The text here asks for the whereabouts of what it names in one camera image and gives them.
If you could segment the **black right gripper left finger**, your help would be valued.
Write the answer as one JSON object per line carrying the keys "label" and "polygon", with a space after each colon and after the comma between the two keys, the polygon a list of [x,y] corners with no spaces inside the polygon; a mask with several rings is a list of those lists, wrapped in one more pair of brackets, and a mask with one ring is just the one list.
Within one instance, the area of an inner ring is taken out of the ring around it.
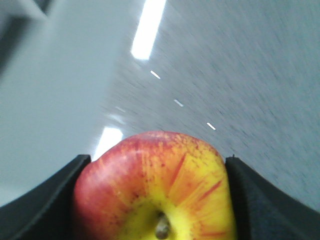
{"label": "black right gripper left finger", "polygon": [[0,208],[2,240],[71,240],[72,196],[87,154],[76,156],[47,180]]}

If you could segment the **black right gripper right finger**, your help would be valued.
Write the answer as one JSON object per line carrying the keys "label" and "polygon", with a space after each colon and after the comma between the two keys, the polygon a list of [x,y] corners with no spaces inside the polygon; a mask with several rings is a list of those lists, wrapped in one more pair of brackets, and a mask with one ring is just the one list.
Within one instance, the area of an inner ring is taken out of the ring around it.
{"label": "black right gripper right finger", "polygon": [[275,187],[240,158],[225,160],[240,240],[318,240],[320,214]]}

